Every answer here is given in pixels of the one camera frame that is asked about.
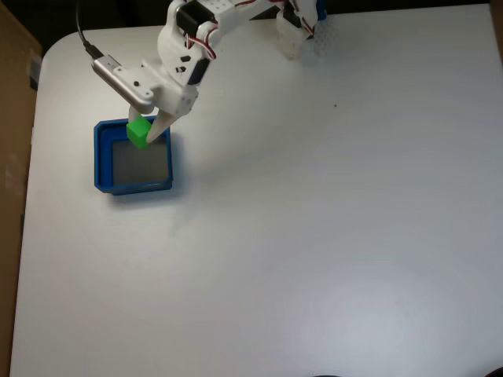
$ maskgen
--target black object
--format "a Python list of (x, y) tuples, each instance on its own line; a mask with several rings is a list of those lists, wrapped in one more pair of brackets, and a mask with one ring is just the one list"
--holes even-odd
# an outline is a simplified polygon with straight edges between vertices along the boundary
[(187, 2), (176, 12), (176, 24), (192, 38), (197, 36), (197, 28), (207, 21), (213, 20), (212, 11), (197, 1)]
[(488, 374), (486, 377), (503, 377), (503, 368), (496, 369), (494, 372)]
[(194, 68), (194, 71), (192, 72), (192, 75), (190, 76), (189, 79), (189, 85), (197, 85), (201, 82), (203, 79), (204, 74), (206, 73), (206, 70), (208, 66), (210, 65), (210, 60), (207, 58), (200, 59), (196, 67)]
[(82, 18), (82, 0), (77, 0), (77, 4), (75, 6), (75, 23), (77, 25), (77, 31), (79, 32), (80, 39), (82, 39), (82, 43), (84, 47), (86, 48), (86, 52), (91, 55), (93, 59), (99, 59), (100, 57), (103, 57), (103, 53), (95, 46), (91, 45), (86, 37), (84, 36), (84, 33), (82, 31), (82, 28), (80, 27), (80, 19)]

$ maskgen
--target red wire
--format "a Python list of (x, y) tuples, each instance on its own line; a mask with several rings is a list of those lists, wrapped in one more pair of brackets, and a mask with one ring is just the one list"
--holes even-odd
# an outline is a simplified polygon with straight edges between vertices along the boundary
[(217, 54), (215, 53), (215, 51), (213, 51), (213, 49), (210, 47), (210, 45), (208, 45), (206, 42), (201, 41), (200, 39), (197, 39), (197, 38), (192, 38), (192, 37), (189, 37), (189, 41), (198, 42), (201, 45), (203, 45), (204, 48), (210, 53), (212, 60), (217, 58)]
[(213, 27), (212, 29), (210, 29), (210, 31), (206, 34), (206, 38), (204, 39), (204, 41), (207, 43), (208, 39), (210, 38), (210, 34), (215, 31), (215, 30), (218, 30), (217, 27)]
[(314, 35), (314, 30), (309, 24), (307, 23), (306, 19), (302, 17), (302, 22), (304, 22), (304, 25), (306, 26), (307, 31), (311, 34)]
[(256, 0), (247, 0), (246, 2), (238, 2), (234, 6), (242, 6), (242, 5), (252, 4), (253, 2), (256, 2)]

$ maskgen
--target blue bin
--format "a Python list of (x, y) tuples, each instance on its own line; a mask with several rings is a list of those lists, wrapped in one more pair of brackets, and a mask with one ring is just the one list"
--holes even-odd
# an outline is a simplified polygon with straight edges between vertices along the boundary
[[(156, 117), (146, 118), (153, 122)], [(94, 127), (94, 185), (113, 195), (169, 190), (173, 184), (169, 129), (145, 149), (127, 138), (127, 119)]]

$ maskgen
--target wire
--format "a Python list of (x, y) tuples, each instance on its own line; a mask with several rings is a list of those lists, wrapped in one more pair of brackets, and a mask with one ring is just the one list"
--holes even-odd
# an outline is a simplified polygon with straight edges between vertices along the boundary
[(247, 5), (247, 4), (253, 4), (254, 2), (256, 2), (257, 0), (247, 0), (246, 2), (238, 2), (237, 4), (235, 4), (234, 6), (242, 6), (242, 5)]
[(314, 30), (311, 26), (309, 26), (309, 24), (307, 23), (306, 19), (304, 17), (302, 17), (302, 22), (304, 22), (304, 29), (306, 29), (306, 31), (311, 34), (311, 35), (314, 35)]
[(210, 34), (211, 34), (213, 31), (215, 31), (215, 30), (218, 30), (218, 28), (217, 28), (217, 27), (213, 27), (213, 28), (212, 28), (212, 29), (210, 29), (210, 31), (206, 34), (206, 38), (204, 39), (204, 41), (205, 41), (208, 45), (209, 45), (208, 40), (209, 40), (209, 38), (210, 38)]
[(194, 42), (194, 43), (198, 44), (199, 46), (203, 47), (207, 51), (207, 54), (209, 55), (211, 60), (214, 60), (217, 58), (217, 54), (215, 53), (215, 51), (213, 51), (213, 49), (210, 47), (210, 45), (208, 45), (206, 42), (203, 42), (200, 39), (192, 38), (192, 37), (189, 37), (189, 41)]
[(80, 39), (82, 39), (84, 47), (86, 48), (86, 52), (89, 55), (91, 55), (93, 59), (96, 60), (99, 59), (100, 57), (103, 57), (104, 55), (95, 45), (91, 45), (89, 41), (87, 41), (82, 31), (82, 28), (80, 27), (82, 19), (82, 4), (83, 4), (82, 0), (77, 0), (75, 6), (75, 24), (77, 25), (77, 31), (79, 32), (79, 37)]
[(77, 31), (79, 32), (79, 37), (82, 39), (82, 43), (86, 43), (87, 39), (82, 32), (82, 28), (80, 27), (82, 19), (82, 0), (77, 0), (77, 6), (75, 8), (75, 23), (77, 24)]

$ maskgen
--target cardboard box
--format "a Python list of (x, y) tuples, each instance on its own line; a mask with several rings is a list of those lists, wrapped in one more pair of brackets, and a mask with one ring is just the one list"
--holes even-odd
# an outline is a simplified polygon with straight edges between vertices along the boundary
[(0, 2), (0, 376), (9, 375), (39, 43)]

